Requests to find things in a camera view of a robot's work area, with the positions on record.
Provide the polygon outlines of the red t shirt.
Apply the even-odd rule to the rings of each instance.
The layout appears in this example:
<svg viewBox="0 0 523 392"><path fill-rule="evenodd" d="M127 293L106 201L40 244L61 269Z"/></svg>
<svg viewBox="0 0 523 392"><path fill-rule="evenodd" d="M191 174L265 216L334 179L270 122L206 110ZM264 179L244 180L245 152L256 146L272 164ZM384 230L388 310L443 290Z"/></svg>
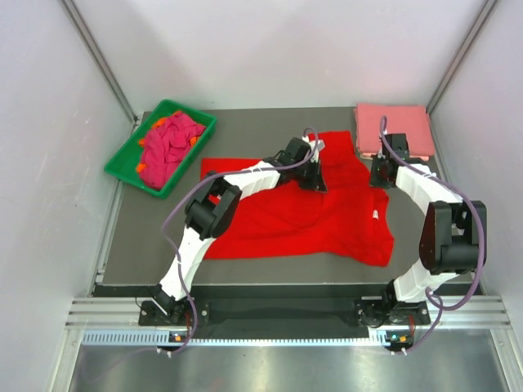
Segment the red t shirt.
<svg viewBox="0 0 523 392"><path fill-rule="evenodd" d="M319 252L385 267L395 239L387 225L389 198L369 184L349 131L320 133L327 192L290 182L242 200L230 228L207 250L212 260L301 256Z"/></svg>

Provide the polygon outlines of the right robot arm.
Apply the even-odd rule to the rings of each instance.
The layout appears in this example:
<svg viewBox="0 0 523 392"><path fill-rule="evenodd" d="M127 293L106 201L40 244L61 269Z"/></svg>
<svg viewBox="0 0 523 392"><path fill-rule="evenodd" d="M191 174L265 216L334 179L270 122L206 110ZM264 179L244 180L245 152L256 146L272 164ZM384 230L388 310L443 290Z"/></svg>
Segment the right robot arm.
<svg viewBox="0 0 523 392"><path fill-rule="evenodd" d="M477 267L480 233L476 224L486 224L485 205L473 201L473 211L428 166L414 160L409 164L411 167L401 166L393 158L373 157L370 184L403 191L424 213L425 221L418 259L407 272L391 280L380 299L355 302L358 321L367 327L429 324L428 292Z"/></svg>

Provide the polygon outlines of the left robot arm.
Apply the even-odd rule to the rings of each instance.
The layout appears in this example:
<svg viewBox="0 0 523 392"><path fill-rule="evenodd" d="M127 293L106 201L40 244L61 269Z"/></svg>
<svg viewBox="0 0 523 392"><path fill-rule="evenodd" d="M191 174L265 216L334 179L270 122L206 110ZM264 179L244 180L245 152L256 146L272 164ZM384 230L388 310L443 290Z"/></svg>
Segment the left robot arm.
<svg viewBox="0 0 523 392"><path fill-rule="evenodd" d="M158 316L171 325L183 319L193 301L190 288L195 273L211 245L230 228L242 200L291 181L300 189L325 192L320 161L324 147L318 136L294 137L285 149L251 167L209 172L168 216L172 219L181 207L185 208L181 244L168 240L173 246L172 263L151 290L151 301L143 305L143 314Z"/></svg>

